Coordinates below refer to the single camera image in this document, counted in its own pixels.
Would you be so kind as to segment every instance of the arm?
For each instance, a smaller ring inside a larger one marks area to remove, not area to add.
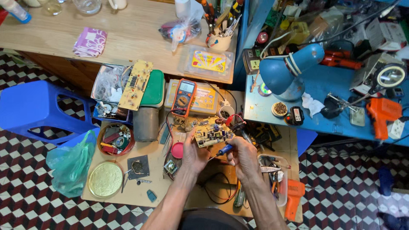
[[[198,148],[194,141],[194,133],[195,129],[186,135],[183,144],[182,166],[176,174],[175,181],[170,185],[165,197],[150,214],[141,230],[178,228],[189,193],[210,156],[206,148]]]
[[[243,185],[259,229],[288,229],[270,188],[264,183],[257,162],[257,149],[243,138],[228,139],[235,152],[227,155],[229,163],[236,168],[236,175]]]

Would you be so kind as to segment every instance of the glass jar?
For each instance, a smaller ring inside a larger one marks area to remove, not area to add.
[[[94,14],[101,8],[101,0],[72,0],[77,9],[86,14]]]
[[[57,0],[38,0],[38,2],[52,15],[57,15],[63,10]]]

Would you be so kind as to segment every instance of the checkered tile floor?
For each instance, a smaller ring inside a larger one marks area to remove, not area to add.
[[[0,93],[6,87],[37,80],[64,83],[49,73],[16,64],[0,50]],[[72,99],[59,102],[69,115],[84,118],[83,105]],[[67,133],[46,129],[49,138]],[[67,198],[52,185],[52,171],[45,163],[47,152],[55,146],[29,139],[0,128],[0,228],[1,229],[140,229],[150,207],[84,201]],[[378,193],[377,169],[392,169],[398,186],[408,186],[409,160],[396,149],[377,157],[339,157],[370,149],[367,144],[348,144],[332,148],[308,149],[300,157],[300,178],[306,184],[301,198],[303,223],[288,222],[292,230],[385,229],[376,214],[409,215],[409,195]],[[253,219],[244,218],[250,229]]]

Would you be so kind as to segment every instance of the ceramic mug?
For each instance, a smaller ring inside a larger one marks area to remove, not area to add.
[[[108,0],[111,4],[112,9],[125,9],[128,5],[126,0]]]

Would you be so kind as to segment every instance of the yellow circuit board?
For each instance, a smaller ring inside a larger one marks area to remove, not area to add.
[[[199,148],[209,145],[223,143],[228,138],[233,138],[235,135],[225,124],[216,124],[219,117],[209,117],[202,121],[193,121],[192,125],[196,127],[195,139]]]
[[[152,69],[152,62],[139,59],[135,61],[118,107],[138,111]]]

